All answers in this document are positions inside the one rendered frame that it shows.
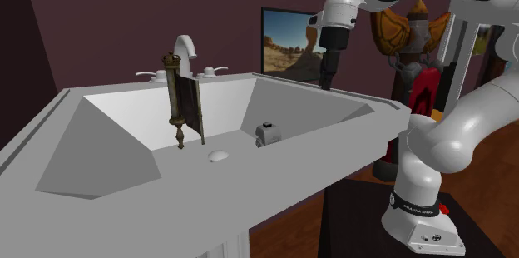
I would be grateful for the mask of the white door frame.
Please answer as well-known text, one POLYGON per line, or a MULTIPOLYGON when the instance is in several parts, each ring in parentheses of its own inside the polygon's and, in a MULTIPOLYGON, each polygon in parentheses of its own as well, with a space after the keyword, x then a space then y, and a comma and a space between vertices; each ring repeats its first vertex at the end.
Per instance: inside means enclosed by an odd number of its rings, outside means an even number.
POLYGON ((482 24, 502 25, 504 33, 495 44, 497 55, 512 63, 511 71, 519 71, 519 0, 477 2, 451 0, 452 21, 442 39, 437 58, 457 64, 449 87, 442 116, 446 117, 457 105, 472 56, 478 28, 482 24))

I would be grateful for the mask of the small grey box-shaped device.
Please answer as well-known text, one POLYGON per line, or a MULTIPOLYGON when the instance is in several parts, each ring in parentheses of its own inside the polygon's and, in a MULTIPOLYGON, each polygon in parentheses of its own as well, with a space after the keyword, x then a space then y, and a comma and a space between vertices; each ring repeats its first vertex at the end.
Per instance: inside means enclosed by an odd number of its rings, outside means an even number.
POLYGON ((258 125, 255 130, 257 147, 267 146, 281 140, 281 131, 279 127, 271 122, 264 122, 258 125))

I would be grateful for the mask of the ornate orange and red statue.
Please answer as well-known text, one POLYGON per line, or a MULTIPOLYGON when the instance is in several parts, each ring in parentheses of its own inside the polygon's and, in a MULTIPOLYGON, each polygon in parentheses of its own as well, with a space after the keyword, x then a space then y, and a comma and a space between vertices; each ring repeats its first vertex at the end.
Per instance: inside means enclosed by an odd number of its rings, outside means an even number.
POLYGON ((403 17, 391 9, 372 12, 370 22, 377 49, 387 57, 396 73, 391 98, 411 109, 412 114, 429 117, 433 112, 443 63, 432 60, 450 21, 445 12, 430 20, 423 0, 417 0, 403 17))

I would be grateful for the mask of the desert landscape wall picture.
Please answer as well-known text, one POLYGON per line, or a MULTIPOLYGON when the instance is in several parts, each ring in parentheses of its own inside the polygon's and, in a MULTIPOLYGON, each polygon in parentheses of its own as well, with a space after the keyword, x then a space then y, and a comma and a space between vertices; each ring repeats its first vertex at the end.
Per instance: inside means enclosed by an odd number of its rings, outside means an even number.
POLYGON ((324 49, 311 12, 261 8, 261 72, 299 82, 317 81, 324 49))

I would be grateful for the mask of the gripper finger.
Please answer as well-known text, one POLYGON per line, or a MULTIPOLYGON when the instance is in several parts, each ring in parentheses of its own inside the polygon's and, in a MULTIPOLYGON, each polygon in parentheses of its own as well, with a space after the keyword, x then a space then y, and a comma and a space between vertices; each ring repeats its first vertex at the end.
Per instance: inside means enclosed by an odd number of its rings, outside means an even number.
POLYGON ((326 50, 320 65, 319 85, 323 90, 329 90, 338 70, 340 51, 326 50))

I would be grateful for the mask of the bronze scroll with dark banner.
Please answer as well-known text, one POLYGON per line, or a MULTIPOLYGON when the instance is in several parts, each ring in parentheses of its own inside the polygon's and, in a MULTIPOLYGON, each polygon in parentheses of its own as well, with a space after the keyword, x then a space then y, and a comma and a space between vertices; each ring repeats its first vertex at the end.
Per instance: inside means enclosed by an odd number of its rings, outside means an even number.
POLYGON ((195 79, 183 77, 180 74, 179 55, 169 51, 162 57, 166 71, 167 90, 171 107, 169 123, 176 127, 175 138, 178 148, 184 148, 184 133, 182 126, 187 125, 201 137, 201 144, 205 144, 203 117, 200 100, 200 85, 195 79))

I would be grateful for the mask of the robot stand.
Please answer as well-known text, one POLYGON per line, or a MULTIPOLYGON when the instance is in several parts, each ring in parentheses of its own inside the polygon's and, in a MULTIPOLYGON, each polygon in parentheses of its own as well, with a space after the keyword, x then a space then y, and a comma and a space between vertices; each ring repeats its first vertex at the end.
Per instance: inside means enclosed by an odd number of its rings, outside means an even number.
POLYGON ((439 199, 466 247, 464 256, 421 255, 392 238, 381 223, 390 185, 342 179, 327 187, 318 258, 506 258, 448 193, 439 199))

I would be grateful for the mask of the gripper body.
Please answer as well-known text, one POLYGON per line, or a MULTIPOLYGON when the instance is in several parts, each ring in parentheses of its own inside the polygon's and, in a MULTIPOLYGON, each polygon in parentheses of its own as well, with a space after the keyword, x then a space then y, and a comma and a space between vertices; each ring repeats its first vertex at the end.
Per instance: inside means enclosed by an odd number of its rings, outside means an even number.
POLYGON ((322 27, 319 45, 326 51, 343 51, 348 46, 350 30, 344 27, 322 27))

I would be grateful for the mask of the white pedestal sink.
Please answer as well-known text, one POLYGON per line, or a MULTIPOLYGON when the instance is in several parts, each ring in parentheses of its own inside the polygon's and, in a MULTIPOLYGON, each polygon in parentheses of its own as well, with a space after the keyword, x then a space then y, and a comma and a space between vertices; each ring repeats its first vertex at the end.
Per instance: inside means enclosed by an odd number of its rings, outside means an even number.
POLYGON ((403 104, 257 73, 202 79, 205 144, 166 85, 62 90, 0 151, 0 258, 245 257, 246 232, 381 157, 403 104), (281 140, 255 145, 258 125, 281 140))

